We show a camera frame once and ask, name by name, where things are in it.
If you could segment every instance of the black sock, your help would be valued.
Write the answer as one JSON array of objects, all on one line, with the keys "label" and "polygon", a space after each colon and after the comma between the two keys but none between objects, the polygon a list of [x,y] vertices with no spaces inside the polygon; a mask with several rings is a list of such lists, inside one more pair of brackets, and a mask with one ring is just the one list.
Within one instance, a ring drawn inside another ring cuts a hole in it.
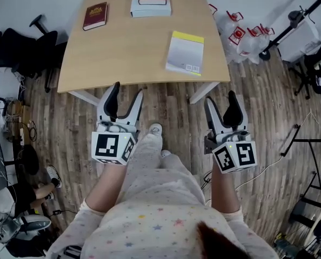
[{"label": "black sock", "polygon": [[55,185],[55,187],[58,187],[58,186],[59,186],[59,180],[58,180],[58,179],[55,179],[55,178],[51,179],[51,183],[52,183],[53,185]]}]

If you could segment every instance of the gold emblem on book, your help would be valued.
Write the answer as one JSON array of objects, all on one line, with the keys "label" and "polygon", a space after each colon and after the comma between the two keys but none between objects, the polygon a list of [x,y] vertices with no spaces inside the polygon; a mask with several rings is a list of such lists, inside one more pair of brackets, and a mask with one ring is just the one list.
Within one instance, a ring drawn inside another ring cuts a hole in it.
[{"label": "gold emblem on book", "polygon": [[97,15],[101,13],[103,10],[101,7],[94,8],[93,10],[90,11],[90,16]]}]

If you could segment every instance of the sneaker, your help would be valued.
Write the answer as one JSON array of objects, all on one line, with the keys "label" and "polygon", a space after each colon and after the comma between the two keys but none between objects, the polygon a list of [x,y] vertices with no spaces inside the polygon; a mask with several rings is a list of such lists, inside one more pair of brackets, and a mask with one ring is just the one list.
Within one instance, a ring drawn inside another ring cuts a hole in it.
[{"label": "sneaker", "polygon": [[53,194],[53,192],[50,192],[50,194],[48,195],[48,200],[54,200],[55,199],[55,195]]},{"label": "sneaker", "polygon": [[167,149],[164,149],[164,150],[162,150],[161,152],[160,152],[160,157],[161,158],[165,158],[166,156],[168,156],[168,155],[170,155],[171,154],[171,152],[169,152]]},{"label": "sneaker", "polygon": [[57,186],[57,188],[61,188],[62,187],[62,180],[58,175],[58,172],[56,171],[54,166],[47,166],[46,171],[49,174],[50,179],[57,179],[59,181],[59,185]]},{"label": "sneaker", "polygon": [[158,123],[154,123],[150,126],[149,128],[149,133],[152,133],[154,135],[159,135],[161,136],[162,135],[162,125],[161,124],[158,124]]}]

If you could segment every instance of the brown hair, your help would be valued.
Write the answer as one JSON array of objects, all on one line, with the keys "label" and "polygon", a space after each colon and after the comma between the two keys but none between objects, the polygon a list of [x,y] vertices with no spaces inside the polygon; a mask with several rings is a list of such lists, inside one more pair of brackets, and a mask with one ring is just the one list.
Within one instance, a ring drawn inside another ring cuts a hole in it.
[{"label": "brown hair", "polygon": [[202,247],[202,259],[239,258],[250,259],[250,256],[230,242],[223,234],[215,232],[206,223],[197,225]]}]

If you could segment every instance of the white marker cube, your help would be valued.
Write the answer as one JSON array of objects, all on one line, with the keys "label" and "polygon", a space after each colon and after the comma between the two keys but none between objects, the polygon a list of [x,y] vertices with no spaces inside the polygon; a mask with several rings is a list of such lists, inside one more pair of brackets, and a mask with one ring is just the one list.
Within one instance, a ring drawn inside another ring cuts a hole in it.
[{"label": "white marker cube", "polygon": [[212,154],[223,174],[242,171],[258,164],[254,141],[225,142],[214,149]]},{"label": "white marker cube", "polygon": [[126,165],[135,144],[129,132],[92,132],[91,156],[104,164]]}]

